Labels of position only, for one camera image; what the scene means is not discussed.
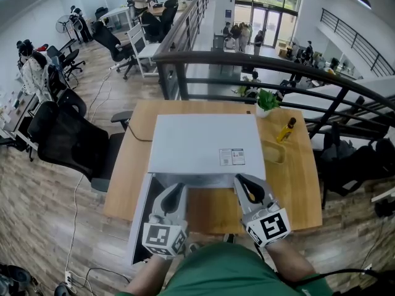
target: white box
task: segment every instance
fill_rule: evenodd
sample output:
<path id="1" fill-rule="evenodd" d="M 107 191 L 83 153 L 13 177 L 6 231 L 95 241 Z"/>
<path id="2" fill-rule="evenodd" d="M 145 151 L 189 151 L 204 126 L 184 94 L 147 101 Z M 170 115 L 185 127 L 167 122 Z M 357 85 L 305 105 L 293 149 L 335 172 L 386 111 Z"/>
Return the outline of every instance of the white box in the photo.
<path id="1" fill-rule="evenodd" d="M 148 173 L 164 187 L 233 187 L 238 173 L 266 180 L 255 115 L 158 115 Z"/>

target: green plant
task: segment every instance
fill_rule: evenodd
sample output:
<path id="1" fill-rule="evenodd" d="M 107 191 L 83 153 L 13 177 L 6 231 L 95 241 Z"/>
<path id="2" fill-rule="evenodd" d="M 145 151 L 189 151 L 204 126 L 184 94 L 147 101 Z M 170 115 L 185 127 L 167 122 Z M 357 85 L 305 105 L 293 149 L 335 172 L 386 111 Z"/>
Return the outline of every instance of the green plant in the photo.
<path id="1" fill-rule="evenodd" d="M 279 107 L 277 98 L 271 92 L 263 89 L 259 91 L 257 103 L 264 111 L 273 110 Z"/>

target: electrical outlet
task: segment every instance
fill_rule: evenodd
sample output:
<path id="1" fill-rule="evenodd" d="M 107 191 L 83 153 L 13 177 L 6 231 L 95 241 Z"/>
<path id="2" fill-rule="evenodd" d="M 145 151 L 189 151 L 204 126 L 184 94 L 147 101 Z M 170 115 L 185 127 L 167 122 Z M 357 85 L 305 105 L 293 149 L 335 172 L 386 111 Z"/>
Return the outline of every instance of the electrical outlet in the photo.
<path id="1" fill-rule="evenodd" d="M 366 271 L 367 269 L 372 269 L 373 265 L 369 264 L 366 268 L 364 268 L 364 270 Z"/>
<path id="2" fill-rule="evenodd" d="M 73 287 L 73 284 L 72 284 L 72 273 L 71 272 L 66 271 L 66 273 L 65 273 L 65 280 L 64 281 L 65 281 L 65 283 L 66 283 L 66 285 L 67 285 L 67 287 L 69 289 L 71 289 Z"/>

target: label sticker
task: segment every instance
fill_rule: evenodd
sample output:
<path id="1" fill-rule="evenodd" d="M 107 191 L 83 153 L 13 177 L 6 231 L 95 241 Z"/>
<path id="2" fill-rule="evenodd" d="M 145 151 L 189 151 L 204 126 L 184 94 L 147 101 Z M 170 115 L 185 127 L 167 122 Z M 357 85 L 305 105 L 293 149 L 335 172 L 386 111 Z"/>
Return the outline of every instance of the label sticker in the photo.
<path id="1" fill-rule="evenodd" d="M 245 165 L 244 149 L 220 149 L 220 165 Z"/>

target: potted plant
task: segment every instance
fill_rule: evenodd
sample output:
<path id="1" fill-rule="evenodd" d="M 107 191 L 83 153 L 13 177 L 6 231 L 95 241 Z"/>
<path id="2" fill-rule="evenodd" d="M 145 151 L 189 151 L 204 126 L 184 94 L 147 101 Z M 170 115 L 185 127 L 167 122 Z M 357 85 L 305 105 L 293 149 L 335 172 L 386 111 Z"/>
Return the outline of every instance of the potted plant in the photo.
<path id="1" fill-rule="evenodd" d="M 256 116 L 265 118 L 279 105 L 277 98 L 271 92 L 261 89 L 258 94 L 256 107 Z"/>

